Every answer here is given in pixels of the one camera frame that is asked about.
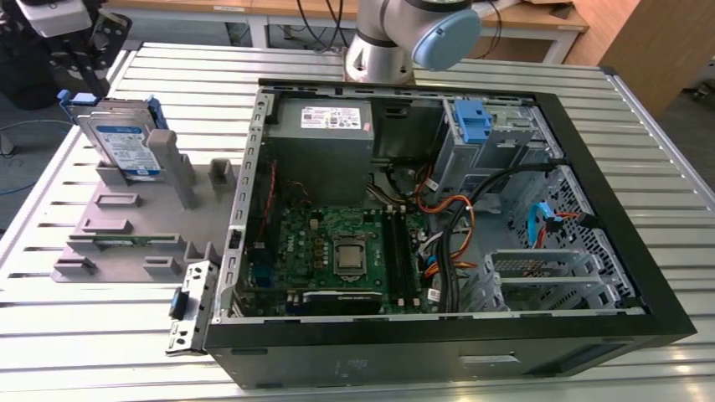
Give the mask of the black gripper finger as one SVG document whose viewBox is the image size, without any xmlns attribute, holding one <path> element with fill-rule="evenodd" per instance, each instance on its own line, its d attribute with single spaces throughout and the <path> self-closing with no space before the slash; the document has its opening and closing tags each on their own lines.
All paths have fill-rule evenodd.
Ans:
<svg viewBox="0 0 715 402">
<path fill-rule="evenodd" d="M 72 41 L 64 36 L 46 39 L 52 61 L 62 66 L 69 76 L 76 80 L 82 80 L 81 66 L 77 55 L 72 47 Z"/>
<path fill-rule="evenodd" d="M 104 97 L 109 91 L 108 70 L 126 41 L 132 20 L 117 13 L 96 12 L 93 27 L 74 46 L 78 72 L 89 91 Z"/>
</svg>

